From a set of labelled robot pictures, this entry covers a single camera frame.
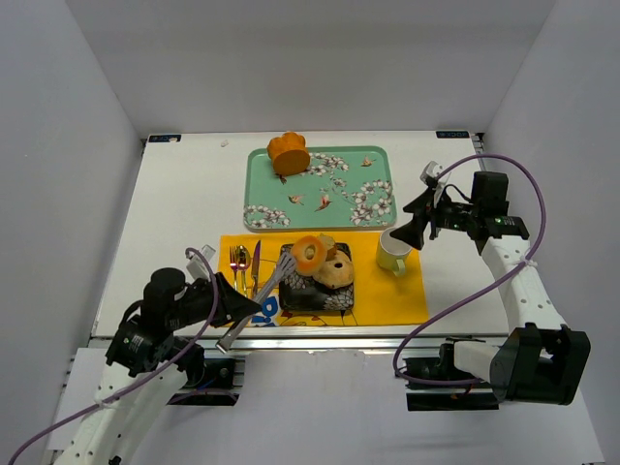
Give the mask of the golden plain bagel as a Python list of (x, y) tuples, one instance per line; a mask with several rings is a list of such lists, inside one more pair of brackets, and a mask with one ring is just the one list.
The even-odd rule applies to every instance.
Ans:
[(311, 276), (326, 261), (327, 249), (316, 236), (306, 235), (293, 244), (290, 253), (296, 262), (296, 272), (302, 276)]

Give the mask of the brown bread slice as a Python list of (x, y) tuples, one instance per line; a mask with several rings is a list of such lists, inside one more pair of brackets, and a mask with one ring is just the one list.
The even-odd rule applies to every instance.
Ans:
[(329, 235), (321, 233), (318, 236), (318, 239), (324, 245), (324, 248), (325, 248), (325, 260), (327, 262), (333, 260), (335, 258), (335, 256), (336, 256), (336, 253), (337, 253), (337, 246), (336, 246), (336, 242), (335, 242), (334, 238), (329, 236)]

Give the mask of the speckled raisin bagel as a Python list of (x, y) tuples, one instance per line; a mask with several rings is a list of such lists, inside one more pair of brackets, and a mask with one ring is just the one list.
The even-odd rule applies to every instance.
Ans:
[(333, 290), (349, 286), (355, 278), (353, 262), (345, 252), (337, 250), (335, 256), (326, 260), (312, 278)]

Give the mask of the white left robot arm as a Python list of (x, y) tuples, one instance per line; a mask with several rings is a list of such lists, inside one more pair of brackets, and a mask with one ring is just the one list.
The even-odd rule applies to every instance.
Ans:
[(129, 464), (158, 417), (178, 413), (194, 397), (217, 403), (194, 408), (200, 422), (179, 433), (179, 463), (257, 464), (263, 457), (258, 441), (274, 433), (271, 463), (329, 464), (330, 444), (362, 440), (363, 428), (388, 402), (383, 389), (393, 387), (397, 376), (392, 366), (374, 372), (364, 355), (251, 355), (240, 393), (201, 384), (202, 348), (174, 331), (193, 323), (226, 326), (222, 342), (229, 345), (295, 263), (281, 255), (263, 289), (248, 298), (214, 272), (201, 251), (188, 248), (185, 255), (199, 262), (198, 279), (188, 284), (175, 268), (152, 274), (143, 299), (125, 311), (93, 402), (76, 413), (77, 432), (58, 462)]

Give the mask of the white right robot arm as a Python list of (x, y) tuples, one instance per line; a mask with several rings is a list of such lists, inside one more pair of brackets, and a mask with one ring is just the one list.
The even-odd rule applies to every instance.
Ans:
[(523, 220), (510, 216), (508, 177), (477, 171), (472, 192), (453, 201), (431, 162), (420, 179), (425, 191), (404, 207), (413, 218), (391, 237), (419, 250), (424, 234), (466, 233), (489, 268), (507, 315), (510, 334), (496, 346), (473, 336), (450, 337), (435, 362), (408, 358), (395, 366), (410, 388), (490, 388), (497, 402), (552, 405), (573, 402), (591, 350), (583, 331), (572, 330), (549, 298), (533, 262)]

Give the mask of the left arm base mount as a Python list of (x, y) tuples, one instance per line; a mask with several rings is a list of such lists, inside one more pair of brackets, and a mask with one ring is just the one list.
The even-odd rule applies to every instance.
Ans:
[(173, 406), (233, 407), (244, 383), (245, 357), (207, 353), (202, 368), (169, 401)]

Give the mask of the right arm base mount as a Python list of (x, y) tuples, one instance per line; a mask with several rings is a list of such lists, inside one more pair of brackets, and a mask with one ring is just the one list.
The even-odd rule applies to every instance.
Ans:
[(479, 339), (450, 337), (436, 356), (406, 356), (406, 401), (409, 412), (497, 411), (499, 403), (487, 382), (469, 383), (473, 376), (454, 365), (457, 342)]

